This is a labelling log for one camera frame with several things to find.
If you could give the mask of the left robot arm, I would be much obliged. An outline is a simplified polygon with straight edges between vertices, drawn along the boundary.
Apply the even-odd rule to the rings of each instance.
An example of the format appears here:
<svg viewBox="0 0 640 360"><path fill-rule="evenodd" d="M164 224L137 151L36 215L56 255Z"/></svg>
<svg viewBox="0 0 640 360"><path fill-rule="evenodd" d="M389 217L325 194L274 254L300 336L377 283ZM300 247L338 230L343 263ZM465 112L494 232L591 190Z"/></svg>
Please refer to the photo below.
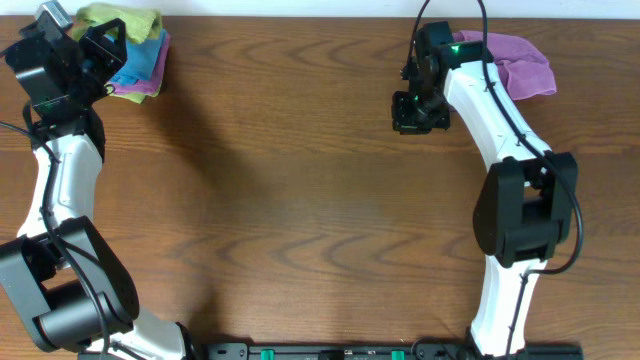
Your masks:
<svg viewBox="0 0 640 360"><path fill-rule="evenodd" d="M144 310L133 279L94 225L105 132L94 104L127 58L120 19L81 38L41 14L4 51L28 94L21 133L38 163L33 201L1 247L1 284L32 342L81 359L199 359L187 329Z"/></svg>

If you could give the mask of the light green microfiber cloth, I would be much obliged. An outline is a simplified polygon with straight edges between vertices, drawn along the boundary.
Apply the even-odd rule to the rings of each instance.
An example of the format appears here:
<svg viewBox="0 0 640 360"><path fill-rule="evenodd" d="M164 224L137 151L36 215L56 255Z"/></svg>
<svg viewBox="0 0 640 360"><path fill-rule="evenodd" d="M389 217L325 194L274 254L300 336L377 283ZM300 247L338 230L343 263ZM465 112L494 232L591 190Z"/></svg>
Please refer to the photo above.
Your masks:
<svg viewBox="0 0 640 360"><path fill-rule="evenodd" d="M71 29L71 38L79 40L90 27L102 25L116 18L125 23L126 37L134 44L158 39L163 29L159 10L92 3L76 12L76 24Z"/></svg>

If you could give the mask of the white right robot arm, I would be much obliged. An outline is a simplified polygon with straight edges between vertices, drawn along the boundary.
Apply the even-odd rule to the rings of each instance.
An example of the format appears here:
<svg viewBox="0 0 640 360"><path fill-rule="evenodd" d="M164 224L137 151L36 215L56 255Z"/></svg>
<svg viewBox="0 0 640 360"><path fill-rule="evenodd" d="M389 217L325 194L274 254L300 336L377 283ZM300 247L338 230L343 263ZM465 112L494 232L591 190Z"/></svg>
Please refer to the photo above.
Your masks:
<svg viewBox="0 0 640 360"><path fill-rule="evenodd" d="M583 224L575 194L577 163L555 153L528 126L502 85L487 46L452 38L416 39L402 71L405 91L392 98L392 126L401 134L446 129L462 118L487 170L472 214L485 255L478 311L459 344L414 345L418 359L581 359L577 345L529 345L524 327L536 282L567 271L547 264Z"/></svg>

